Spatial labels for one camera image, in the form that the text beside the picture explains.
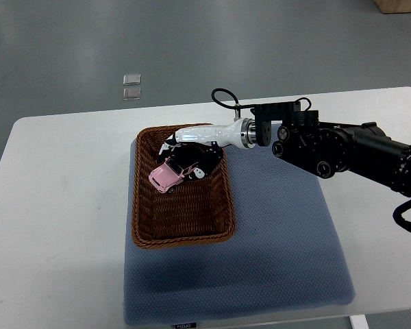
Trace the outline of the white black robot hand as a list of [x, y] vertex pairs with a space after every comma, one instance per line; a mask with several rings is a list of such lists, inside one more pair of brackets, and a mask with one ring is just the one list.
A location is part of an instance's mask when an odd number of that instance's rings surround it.
[[253, 119], [235, 119], [229, 125], [195, 125], [178, 129], [162, 144], [157, 163], [160, 164], [173, 151], [187, 145], [205, 145], [206, 151], [188, 175], [187, 180], [196, 181], [206, 176], [204, 171], [213, 171], [223, 158], [223, 148], [233, 145], [240, 149], [253, 148], [257, 143], [256, 126]]

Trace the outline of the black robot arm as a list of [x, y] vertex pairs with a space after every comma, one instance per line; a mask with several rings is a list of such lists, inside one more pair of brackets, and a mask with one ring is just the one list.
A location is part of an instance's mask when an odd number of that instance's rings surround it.
[[411, 197], [411, 145], [392, 140], [376, 123], [352, 125], [319, 121], [301, 101], [248, 105], [253, 119], [238, 117], [228, 126], [178, 130], [162, 144], [158, 161], [191, 143], [216, 149], [229, 145], [271, 147], [275, 157], [327, 179], [351, 171]]

